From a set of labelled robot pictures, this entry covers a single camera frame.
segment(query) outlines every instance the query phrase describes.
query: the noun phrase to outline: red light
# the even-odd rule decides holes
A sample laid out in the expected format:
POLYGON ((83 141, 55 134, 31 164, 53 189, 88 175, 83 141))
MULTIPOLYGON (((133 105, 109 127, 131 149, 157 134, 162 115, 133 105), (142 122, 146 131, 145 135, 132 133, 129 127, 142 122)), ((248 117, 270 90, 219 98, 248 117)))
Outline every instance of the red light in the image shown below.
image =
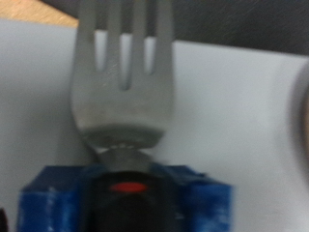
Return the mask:
POLYGON ((109 188, 118 192, 141 192, 147 189, 147 186, 137 182, 122 182, 109 188))

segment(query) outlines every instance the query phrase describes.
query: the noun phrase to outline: stainless steel fork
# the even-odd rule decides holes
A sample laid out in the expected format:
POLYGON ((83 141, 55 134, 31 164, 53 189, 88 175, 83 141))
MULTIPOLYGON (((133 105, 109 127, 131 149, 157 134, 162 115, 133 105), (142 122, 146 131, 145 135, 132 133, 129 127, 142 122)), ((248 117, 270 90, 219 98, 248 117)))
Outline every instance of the stainless steel fork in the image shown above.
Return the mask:
POLYGON ((107 2, 107 46, 103 71, 97 69, 95 57, 97 3, 97 0, 80 1, 71 109, 78 130, 92 148, 96 151, 118 149, 122 151, 123 158, 127 154, 124 151, 136 154, 139 149, 153 148, 171 120, 172 6, 170 0, 157 0, 154 71, 146 73, 147 1, 134 0, 130 79, 124 86, 120 62, 122 0, 107 2))

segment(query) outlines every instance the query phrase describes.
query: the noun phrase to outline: white table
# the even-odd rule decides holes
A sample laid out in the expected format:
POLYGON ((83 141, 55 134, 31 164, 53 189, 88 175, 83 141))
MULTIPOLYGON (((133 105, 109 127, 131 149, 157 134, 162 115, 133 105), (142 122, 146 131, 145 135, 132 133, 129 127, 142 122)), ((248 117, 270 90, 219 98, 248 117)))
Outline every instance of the white table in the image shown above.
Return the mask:
MULTIPOLYGON (((45 165, 90 156, 70 117, 75 30, 3 19, 0 32, 0 206, 14 231, 22 186, 45 165)), ((182 42, 175 58, 175 120, 155 157, 234 185, 235 232, 309 231, 292 127, 308 59, 182 42)))

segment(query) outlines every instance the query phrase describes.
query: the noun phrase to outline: blue plastic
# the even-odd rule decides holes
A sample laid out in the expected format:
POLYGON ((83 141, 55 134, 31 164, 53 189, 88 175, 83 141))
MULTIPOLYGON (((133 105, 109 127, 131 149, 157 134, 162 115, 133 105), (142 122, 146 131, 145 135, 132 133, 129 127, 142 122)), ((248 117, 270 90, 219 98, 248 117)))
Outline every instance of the blue plastic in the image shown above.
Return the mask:
MULTIPOLYGON (((79 232, 90 180, 105 172, 89 167, 47 166, 20 194, 18 232, 79 232)), ((174 183, 184 232, 228 232, 232 188, 187 166, 154 163, 152 172, 174 183)))

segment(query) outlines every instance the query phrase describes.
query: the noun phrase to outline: fork neck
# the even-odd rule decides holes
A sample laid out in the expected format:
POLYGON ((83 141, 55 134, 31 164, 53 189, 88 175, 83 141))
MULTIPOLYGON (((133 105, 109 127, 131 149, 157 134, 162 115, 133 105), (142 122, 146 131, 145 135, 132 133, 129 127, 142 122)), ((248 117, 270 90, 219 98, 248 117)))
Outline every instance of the fork neck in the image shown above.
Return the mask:
POLYGON ((152 159, 136 149, 112 148, 98 154, 99 161, 111 172, 149 172, 152 159))

